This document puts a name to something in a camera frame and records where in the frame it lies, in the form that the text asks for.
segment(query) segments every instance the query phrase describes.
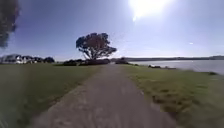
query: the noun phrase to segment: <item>sky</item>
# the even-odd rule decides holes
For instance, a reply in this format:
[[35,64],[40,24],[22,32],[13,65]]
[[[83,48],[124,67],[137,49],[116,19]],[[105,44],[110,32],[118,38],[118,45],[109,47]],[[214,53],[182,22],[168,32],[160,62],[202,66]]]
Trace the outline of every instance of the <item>sky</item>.
[[223,0],[170,0],[160,11],[146,6],[151,13],[138,18],[130,0],[19,2],[18,29],[1,55],[82,58],[76,40],[92,32],[110,35],[111,46],[118,49],[112,57],[224,55]]

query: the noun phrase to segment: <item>lawn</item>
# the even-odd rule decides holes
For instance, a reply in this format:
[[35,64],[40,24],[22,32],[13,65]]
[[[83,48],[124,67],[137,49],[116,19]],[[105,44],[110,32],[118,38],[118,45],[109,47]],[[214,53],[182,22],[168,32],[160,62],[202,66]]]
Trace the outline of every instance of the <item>lawn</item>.
[[24,128],[99,68],[0,65],[0,127]]
[[124,66],[149,101],[184,128],[223,128],[224,76],[193,71]]

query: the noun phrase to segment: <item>distant hill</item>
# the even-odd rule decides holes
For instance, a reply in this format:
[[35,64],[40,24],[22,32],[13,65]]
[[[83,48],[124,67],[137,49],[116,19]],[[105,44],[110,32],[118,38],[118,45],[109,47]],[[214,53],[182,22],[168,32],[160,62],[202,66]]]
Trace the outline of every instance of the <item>distant hill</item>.
[[130,58],[125,57],[126,61],[172,61],[172,60],[224,60],[224,56],[210,57],[157,57],[157,58]]

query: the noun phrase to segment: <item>gravel path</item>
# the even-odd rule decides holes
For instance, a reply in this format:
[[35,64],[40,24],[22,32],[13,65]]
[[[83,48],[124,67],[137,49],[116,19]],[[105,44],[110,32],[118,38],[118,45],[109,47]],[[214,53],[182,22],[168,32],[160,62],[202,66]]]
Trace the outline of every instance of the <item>gravel path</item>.
[[122,70],[117,65],[104,66],[36,118],[30,128],[176,128]]

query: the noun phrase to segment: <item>house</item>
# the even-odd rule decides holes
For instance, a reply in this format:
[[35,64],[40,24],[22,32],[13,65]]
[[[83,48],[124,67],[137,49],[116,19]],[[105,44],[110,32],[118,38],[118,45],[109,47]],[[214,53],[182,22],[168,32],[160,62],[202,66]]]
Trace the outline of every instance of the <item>house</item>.
[[0,64],[32,64],[41,63],[44,59],[40,57],[22,56],[19,54],[11,54],[0,57]]
[[7,56],[3,56],[1,59],[1,63],[4,64],[20,64],[22,60],[22,56],[18,54],[11,54]]

